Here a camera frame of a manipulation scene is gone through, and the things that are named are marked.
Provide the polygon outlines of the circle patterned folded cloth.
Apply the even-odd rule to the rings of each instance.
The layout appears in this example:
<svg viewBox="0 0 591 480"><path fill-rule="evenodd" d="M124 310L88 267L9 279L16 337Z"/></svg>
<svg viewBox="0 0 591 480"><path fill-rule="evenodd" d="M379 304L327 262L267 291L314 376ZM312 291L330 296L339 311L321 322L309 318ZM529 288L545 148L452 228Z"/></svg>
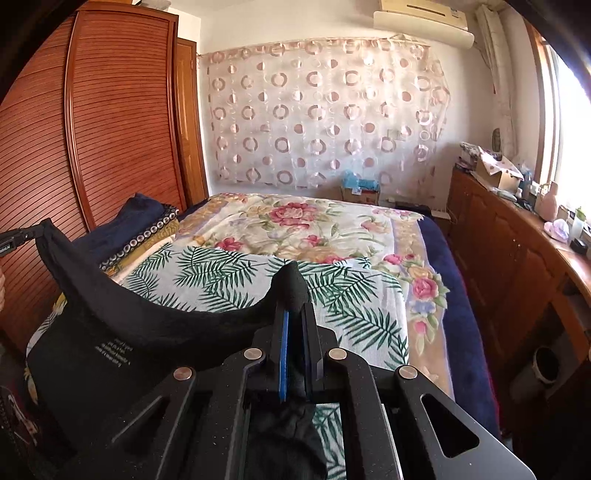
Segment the circle patterned folded cloth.
<svg viewBox="0 0 591 480"><path fill-rule="evenodd" d="M118 252L101 261L98 267L112 276L130 266L158 242L173 236L179 228L179 210L172 205L164 205L164 214L148 228L131 238Z"/></svg>

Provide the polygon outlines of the wooden sideboard cabinet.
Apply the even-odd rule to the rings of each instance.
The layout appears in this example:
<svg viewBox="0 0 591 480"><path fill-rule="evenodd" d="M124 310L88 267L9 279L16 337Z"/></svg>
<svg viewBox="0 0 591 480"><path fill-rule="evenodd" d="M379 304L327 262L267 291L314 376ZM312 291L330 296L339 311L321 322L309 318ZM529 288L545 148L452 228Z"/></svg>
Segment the wooden sideboard cabinet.
<svg viewBox="0 0 591 480"><path fill-rule="evenodd" d="M581 364L590 349L590 262L551 239L532 212L460 169L452 174L448 243L483 338L502 419L510 386L541 346L565 339Z"/></svg>

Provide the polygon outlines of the cardboard box with blue items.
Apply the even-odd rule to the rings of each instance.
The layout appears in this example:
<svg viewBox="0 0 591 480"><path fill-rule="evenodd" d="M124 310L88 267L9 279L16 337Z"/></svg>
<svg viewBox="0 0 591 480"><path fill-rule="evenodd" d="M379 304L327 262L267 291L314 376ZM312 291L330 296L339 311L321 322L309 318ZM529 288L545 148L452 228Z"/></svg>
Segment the cardboard box with blue items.
<svg viewBox="0 0 591 480"><path fill-rule="evenodd" d="M342 200L349 203L377 205L380 200L381 187L376 180L363 179L346 170L342 174Z"/></svg>

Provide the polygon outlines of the palm leaf print blanket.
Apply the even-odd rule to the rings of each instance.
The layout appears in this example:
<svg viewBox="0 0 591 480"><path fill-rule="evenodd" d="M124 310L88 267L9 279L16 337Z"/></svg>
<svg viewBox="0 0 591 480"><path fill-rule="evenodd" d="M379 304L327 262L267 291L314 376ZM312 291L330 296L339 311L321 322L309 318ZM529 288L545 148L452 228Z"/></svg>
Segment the palm leaf print blanket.
<svg viewBox="0 0 591 480"><path fill-rule="evenodd" d="M384 430L374 354L409 361L391 275L186 247L138 294L59 231L66 303L27 357L62 479L325 479Z"/></svg>

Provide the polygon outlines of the white air conditioner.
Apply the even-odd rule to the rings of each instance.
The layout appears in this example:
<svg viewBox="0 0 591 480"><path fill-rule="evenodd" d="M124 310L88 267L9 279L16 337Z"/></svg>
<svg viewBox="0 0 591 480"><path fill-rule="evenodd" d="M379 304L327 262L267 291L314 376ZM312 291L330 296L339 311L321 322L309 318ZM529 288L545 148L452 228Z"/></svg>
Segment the white air conditioner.
<svg viewBox="0 0 591 480"><path fill-rule="evenodd" d="M475 36L466 14L450 6L424 0L387 0L373 14L374 28L470 49Z"/></svg>

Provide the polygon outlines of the black t-shirt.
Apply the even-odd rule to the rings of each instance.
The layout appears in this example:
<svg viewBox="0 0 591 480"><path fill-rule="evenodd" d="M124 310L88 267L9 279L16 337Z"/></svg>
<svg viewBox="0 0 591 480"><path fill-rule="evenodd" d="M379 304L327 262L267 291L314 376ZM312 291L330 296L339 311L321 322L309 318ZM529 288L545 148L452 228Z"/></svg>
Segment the black t-shirt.
<svg viewBox="0 0 591 480"><path fill-rule="evenodd" d="M39 255L67 303L60 319L37 341L28 364L37 392L77 454L63 479L183 479L195 443L181 423L164 439L155 429L172 404L160 397L130 422L123 414L179 367L198 373L249 347L274 311L298 314L308 286L296 264L271 280L256 304L224 313L183 311L150 302L113 282L50 220L39 225Z"/></svg>

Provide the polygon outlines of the navy folded blanket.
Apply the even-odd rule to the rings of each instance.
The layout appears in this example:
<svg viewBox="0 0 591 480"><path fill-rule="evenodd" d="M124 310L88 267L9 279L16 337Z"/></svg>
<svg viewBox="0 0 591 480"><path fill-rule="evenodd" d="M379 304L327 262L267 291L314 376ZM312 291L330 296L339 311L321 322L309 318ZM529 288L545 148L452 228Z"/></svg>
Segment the navy folded blanket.
<svg viewBox="0 0 591 480"><path fill-rule="evenodd" d="M128 198L110 222L73 241L73 245L94 263L100 265L116 256L140 233L164 216L158 201L136 193Z"/></svg>

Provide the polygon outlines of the floral quilt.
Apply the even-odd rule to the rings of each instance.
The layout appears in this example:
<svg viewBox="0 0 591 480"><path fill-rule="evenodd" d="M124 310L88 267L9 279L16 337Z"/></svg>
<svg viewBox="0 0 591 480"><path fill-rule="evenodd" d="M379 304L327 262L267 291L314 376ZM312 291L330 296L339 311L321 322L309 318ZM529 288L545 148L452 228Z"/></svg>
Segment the floral quilt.
<svg viewBox="0 0 591 480"><path fill-rule="evenodd" d="M450 289L428 253L425 216L288 195L211 197L180 223L183 245L295 260L318 320L370 364L416 367L453 392L443 319Z"/></svg>

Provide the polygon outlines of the navy bed sheet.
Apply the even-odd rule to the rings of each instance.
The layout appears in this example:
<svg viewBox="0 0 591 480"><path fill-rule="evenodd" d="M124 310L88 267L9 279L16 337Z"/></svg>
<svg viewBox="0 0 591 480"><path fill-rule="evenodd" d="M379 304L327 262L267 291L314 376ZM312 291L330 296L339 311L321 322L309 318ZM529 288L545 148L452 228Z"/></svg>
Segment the navy bed sheet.
<svg viewBox="0 0 591 480"><path fill-rule="evenodd" d="M501 437L498 404L485 357L482 336L461 272L439 226L429 217L419 221L430 265L450 289L443 318L447 358L456 402L496 438Z"/></svg>

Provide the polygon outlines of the yellow folded cloth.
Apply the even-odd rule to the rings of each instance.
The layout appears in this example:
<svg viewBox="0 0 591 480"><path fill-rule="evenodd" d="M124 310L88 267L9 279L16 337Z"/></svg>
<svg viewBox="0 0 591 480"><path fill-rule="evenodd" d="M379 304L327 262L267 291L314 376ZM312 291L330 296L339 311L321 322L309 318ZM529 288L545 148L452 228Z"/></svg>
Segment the yellow folded cloth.
<svg viewBox="0 0 591 480"><path fill-rule="evenodd" d="M141 235L128 242L122 251L101 263L99 268L109 277L121 278L136 267L148 254L153 253L167 242L171 242L179 229L179 221L174 218L168 223L158 221Z"/></svg>

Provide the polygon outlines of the open cardboard box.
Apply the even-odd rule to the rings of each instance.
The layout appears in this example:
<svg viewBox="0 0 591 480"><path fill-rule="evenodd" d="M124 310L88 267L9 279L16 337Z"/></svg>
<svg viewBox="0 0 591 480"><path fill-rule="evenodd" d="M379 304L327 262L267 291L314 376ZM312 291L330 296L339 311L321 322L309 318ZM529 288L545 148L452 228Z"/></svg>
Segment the open cardboard box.
<svg viewBox="0 0 591 480"><path fill-rule="evenodd" d="M504 155L489 153L480 148L476 164L476 174L486 185L516 193L524 179L521 171Z"/></svg>

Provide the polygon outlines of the pink bottle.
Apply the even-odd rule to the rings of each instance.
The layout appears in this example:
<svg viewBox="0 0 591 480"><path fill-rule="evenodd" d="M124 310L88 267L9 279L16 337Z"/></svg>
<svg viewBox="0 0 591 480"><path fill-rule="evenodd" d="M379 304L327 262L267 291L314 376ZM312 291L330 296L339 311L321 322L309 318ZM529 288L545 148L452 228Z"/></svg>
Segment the pink bottle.
<svg viewBox="0 0 591 480"><path fill-rule="evenodd" d="M545 184L539 196L538 215L546 222L552 222L558 212L558 184L551 181Z"/></svg>

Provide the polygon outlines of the circle pattern sheer curtain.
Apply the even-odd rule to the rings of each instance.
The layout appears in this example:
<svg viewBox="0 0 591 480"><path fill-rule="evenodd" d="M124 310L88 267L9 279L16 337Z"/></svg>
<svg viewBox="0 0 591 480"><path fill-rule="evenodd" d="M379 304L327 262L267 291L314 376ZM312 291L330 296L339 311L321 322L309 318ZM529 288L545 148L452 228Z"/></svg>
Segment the circle pattern sheer curtain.
<svg viewBox="0 0 591 480"><path fill-rule="evenodd" d="M206 135L223 183L318 190L346 175L435 198L451 99L443 67L407 38L318 38L200 58Z"/></svg>

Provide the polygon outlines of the wooden wardrobe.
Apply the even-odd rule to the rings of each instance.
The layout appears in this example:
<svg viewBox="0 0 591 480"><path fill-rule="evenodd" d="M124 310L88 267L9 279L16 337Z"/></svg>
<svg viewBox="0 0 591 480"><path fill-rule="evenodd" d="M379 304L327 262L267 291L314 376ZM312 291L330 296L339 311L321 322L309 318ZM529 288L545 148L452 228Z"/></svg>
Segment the wooden wardrobe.
<svg viewBox="0 0 591 480"><path fill-rule="evenodd" d="M90 1L37 48L1 104L3 230L50 219L73 239L136 193L182 209L207 198L183 20Z"/></svg>

